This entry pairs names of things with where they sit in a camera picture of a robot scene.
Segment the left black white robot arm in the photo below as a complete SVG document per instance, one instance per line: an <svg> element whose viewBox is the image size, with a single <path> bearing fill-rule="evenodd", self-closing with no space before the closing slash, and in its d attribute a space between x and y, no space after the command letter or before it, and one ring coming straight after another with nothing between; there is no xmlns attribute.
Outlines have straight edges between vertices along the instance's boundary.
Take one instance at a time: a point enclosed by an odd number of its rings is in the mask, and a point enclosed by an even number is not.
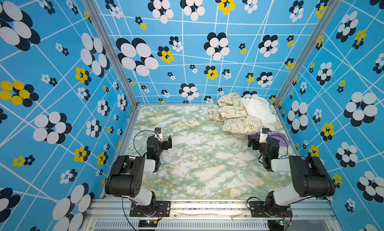
<svg viewBox="0 0 384 231"><path fill-rule="evenodd" d="M168 217L171 203L157 201L155 192L143 186L143 177L159 170L162 152L171 148L171 136L162 141L161 137L153 135L147 139L147 152L144 156L118 156L106 180L105 193L130 200L131 217Z"/></svg>

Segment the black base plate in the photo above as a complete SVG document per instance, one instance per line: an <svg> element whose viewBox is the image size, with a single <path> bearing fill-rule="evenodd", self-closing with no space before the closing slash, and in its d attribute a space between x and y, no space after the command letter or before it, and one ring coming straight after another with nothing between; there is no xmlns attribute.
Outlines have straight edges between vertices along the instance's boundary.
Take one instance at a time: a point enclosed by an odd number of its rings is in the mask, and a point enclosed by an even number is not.
<svg viewBox="0 0 384 231"><path fill-rule="evenodd" d="M288 207L278 206L274 203L266 204L262 201L249 201L248 207L253 218L290 218L292 216Z"/></svg>
<svg viewBox="0 0 384 231"><path fill-rule="evenodd" d="M169 217L171 211L171 201L156 201L149 206L138 206L135 203L131 204L130 217Z"/></svg>

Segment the left back aluminium post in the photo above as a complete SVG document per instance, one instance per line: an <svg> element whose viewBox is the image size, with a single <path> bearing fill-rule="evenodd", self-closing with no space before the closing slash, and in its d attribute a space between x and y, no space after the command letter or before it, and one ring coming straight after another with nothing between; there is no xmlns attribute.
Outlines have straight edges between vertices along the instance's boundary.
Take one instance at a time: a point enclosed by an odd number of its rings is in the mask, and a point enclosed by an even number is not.
<svg viewBox="0 0 384 231"><path fill-rule="evenodd" d="M130 85L128 83L128 79L126 77L125 72L123 71L123 67L119 62L118 56L116 52L114 51L114 46L107 34L107 30L105 29L105 26L102 22L102 17L99 15L97 11L97 4L93 0L82 0L83 4L85 5L85 8L87 12L91 15L91 18L93 19L93 24L96 29L97 34L99 35L103 46L105 47L105 50L107 52L107 55L114 66L114 69L116 71L116 74L118 76L118 79L120 80L122 87L126 91L126 94L128 96L128 99L133 106L133 110L135 111L138 105L138 102L134 96L134 93L132 89L130 88Z"/></svg>

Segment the white plain cloth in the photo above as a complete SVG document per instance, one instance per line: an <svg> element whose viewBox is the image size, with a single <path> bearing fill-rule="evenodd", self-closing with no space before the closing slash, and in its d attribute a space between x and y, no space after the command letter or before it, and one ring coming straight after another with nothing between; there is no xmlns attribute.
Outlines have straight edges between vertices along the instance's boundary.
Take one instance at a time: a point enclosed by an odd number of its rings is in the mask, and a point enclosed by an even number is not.
<svg viewBox="0 0 384 231"><path fill-rule="evenodd" d="M248 115L259 119L263 127L271 131L278 130L276 116L272 113L266 99L253 94L242 97L241 102Z"/></svg>

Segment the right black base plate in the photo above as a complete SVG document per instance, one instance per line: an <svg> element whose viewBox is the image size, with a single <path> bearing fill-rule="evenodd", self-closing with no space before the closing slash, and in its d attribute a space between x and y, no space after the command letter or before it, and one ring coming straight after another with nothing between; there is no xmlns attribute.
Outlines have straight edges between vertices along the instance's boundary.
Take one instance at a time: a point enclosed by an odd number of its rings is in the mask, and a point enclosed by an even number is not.
<svg viewBox="0 0 384 231"><path fill-rule="evenodd" d="M274 203L266 204L262 201L249 201L248 207L253 218L290 218L292 216L288 207L278 206Z"/></svg>

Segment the purple printed cloth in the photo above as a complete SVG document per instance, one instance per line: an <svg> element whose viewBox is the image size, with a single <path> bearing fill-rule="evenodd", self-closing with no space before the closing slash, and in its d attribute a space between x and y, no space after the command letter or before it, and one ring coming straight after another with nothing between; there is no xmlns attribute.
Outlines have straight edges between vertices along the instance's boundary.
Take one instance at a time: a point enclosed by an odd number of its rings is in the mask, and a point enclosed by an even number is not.
<svg viewBox="0 0 384 231"><path fill-rule="evenodd" d="M260 139L260 136L261 136L261 132L258 132L254 135L249 135L250 138L252 139L255 139L255 140L259 140ZM269 134L268 134L268 137L267 137L267 140L268 139L276 139L279 141L279 144L280 146L289 146L289 145L292 145L292 141L290 141L287 136L285 134L282 134L282 133L279 133L279 132L276 132L276 131L271 131Z"/></svg>

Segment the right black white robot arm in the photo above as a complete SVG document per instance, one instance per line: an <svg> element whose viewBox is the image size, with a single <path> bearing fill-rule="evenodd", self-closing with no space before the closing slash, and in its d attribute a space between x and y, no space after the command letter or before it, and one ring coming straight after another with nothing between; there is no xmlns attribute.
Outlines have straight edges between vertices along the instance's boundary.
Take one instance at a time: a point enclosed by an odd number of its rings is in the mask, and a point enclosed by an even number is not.
<svg viewBox="0 0 384 231"><path fill-rule="evenodd" d="M279 157L280 141L261 134L259 138L249 135L248 147L260 152L260 163L269 172L289 173L292 183L271 191L265 199L265 212L276 217L295 203L308 198L333 196L336 185L320 158L290 155Z"/></svg>

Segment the front aluminium rail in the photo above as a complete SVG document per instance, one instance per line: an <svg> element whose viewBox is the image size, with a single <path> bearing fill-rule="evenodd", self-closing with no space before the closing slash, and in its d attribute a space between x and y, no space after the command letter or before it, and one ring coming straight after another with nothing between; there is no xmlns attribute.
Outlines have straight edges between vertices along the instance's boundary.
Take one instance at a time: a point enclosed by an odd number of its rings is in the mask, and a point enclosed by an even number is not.
<svg viewBox="0 0 384 231"><path fill-rule="evenodd" d="M130 217L130 202L95 200L82 231L340 231L326 200L309 199L276 217L244 200L172 200L166 216Z"/></svg>

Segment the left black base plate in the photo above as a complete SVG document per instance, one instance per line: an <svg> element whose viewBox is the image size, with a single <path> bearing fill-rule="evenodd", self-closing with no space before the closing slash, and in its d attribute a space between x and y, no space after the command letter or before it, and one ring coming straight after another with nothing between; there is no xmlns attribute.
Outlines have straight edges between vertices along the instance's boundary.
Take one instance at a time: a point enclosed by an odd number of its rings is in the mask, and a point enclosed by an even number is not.
<svg viewBox="0 0 384 231"><path fill-rule="evenodd" d="M156 201L149 206L138 206L135 203L131 204L130 217L169 217L171 211L171 201Z"/></svg>

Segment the cream patterned cloth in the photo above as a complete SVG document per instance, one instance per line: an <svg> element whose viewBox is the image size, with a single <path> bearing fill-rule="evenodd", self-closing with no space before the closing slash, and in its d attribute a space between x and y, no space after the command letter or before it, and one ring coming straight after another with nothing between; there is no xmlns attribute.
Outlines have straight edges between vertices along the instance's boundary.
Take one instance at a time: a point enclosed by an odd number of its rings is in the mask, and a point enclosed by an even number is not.
<svg viewBox="0 0 384 231"><path fill-rule="evenodd" d="M209 110L211 120L222 122L222 131L237 135L254 135L261 131L261 120L250 116L238 93L218 99L218 107Z"/></svg>

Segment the aluminium post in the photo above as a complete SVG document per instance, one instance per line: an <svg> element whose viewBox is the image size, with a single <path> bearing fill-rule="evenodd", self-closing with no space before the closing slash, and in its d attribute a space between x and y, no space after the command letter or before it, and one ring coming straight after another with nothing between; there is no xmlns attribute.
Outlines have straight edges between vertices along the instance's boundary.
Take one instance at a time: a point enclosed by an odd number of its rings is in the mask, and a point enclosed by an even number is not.
<svg viewBox="0 0 384 231"><path fill-rule="evenodd" d="M340 7L343 0L330 0L329 6L327 8L327 11L325 14L320 18L320 21L315 26L312 34L310 35L307 43L305 44L303 50L301 51L298 60L296 61L296 64L293 68L293 70L289 73L287 76L287 79L285 80L282 88L280 89L276 101L274 102L274 107L277 109L280 103L282 102L285 95L288 93L289 88L293 82L293 80L296 78L296 76L299 74L301 68L307 61L309 55L312 53L313 48L315 47L316 42L320 38L320 36L323 34L325 29L327 28L328 24L334 17L336 11Z"/></svg>
<svg viewBox="0 0 384 231"><path fill-rule="evenodd" d="M82 0L83 4L85 5L85 8L87 12L91 15L91 18L93 19L93 24L96 29L97 34L99 35L103 46L105 47L105 50L107 52L107 55L114 66L114 69L116 71L116 74L118 76L118 79L120 80L122 87L126 91L126 94L128 96L128 99L133 106L133 110L135 111L138 105L138 102L134 96L134 93L132 89L130 88L130 85L128 83L128 79L126 77L125 72L123 71L123 67L119 62L118 56L116 52L114 51L114 46L107 34L107 30L105 29L105 26L102 22L102 17L99 15L97 11L97 4L93 0Z"/></svg>

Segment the right back aluminium post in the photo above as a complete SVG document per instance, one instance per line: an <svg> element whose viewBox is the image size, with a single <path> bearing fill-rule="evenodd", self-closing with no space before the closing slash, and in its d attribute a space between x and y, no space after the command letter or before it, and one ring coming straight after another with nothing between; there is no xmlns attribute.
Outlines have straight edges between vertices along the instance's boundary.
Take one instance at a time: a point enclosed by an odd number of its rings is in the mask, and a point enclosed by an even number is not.
<svg viewBox="0 0 384 231"><path fill-rule="evenodd" d="M320 38L320 36L323 34L325 29L327 28L328 24L334 17L336 11L340 7L343 0L330 0L329 6L327 8L327 11L325 14L320 18L320 21L315 26L312 34L310 35L307 43L305 44L303 50L301 51L298 60L296 61L296 64L293 68L293 70L289 73L287 76L287 79L285 80L282 88L280 89L276 101L274 102L274 107L277 109L280 103L282 102L285 95L288 93L289 88L293 82L293 80L296 78L296 76L299 74L301 68L307 61L309 55L312 53L313 48L315 47L316 42Z"/></svg>

